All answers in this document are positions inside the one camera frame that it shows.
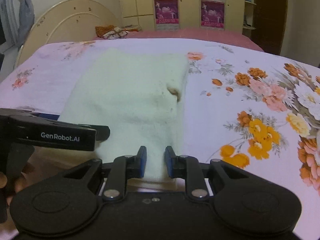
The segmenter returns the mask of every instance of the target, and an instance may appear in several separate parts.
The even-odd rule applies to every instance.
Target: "patterned fabric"
[[[201,162],[220,158],[287,187],[303,206],[295,232],[305,240],[318,239],[319,69],[259,51],[189,39],[49,44],[0,84],[0,107],[60,114],[86,66],[109,47],[137,54],[186,55],[190,68],[184,154]]]

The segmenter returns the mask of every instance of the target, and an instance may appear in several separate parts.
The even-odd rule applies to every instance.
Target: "wooden door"
[[[288,0],[255,0],[251,40],[265,52],[279,55],[287,19]]]

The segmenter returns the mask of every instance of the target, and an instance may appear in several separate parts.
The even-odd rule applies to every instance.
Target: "open shelf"
[[[247,30],[255,30],[256,28],[255,27],[249,27],[249,26],[243,26],[244,29],[247,29]]]
[[[253,5],[257,5],[256,3],[254,3],[254,2],[249,2],[249,1],[246,1],[246,0],[244,0],[246,3],[250,3],[250,4],[253,4]]]

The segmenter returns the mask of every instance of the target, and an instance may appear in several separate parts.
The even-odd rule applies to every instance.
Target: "headboard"
[[[37,49],[49,43],[90,41],[95,26],[120,25],[114,14],[94,0],[65,0],[47,10],[33,25],[21,47],[15,68],[25,62]]]

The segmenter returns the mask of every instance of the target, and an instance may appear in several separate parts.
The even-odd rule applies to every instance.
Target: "pink poster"
[[[201,1],[201,26],[223,28],[224,3]]]
[[[178,0],[155,0],[156,24],[179,24]]]

